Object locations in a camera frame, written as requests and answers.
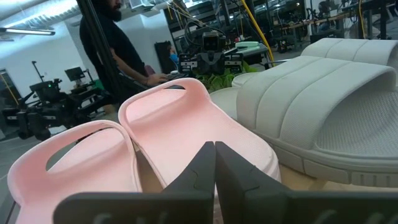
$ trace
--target hand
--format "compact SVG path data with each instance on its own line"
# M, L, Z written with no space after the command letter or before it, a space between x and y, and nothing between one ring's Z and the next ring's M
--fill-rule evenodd
M169 79L166 74L153 74L150 75L147 79L146 85L148 86L157 86L161 83L167 82Z

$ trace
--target ceiling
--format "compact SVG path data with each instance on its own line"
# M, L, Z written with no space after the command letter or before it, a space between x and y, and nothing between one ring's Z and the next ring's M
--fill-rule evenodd
M0 21L46 0L0 0Z

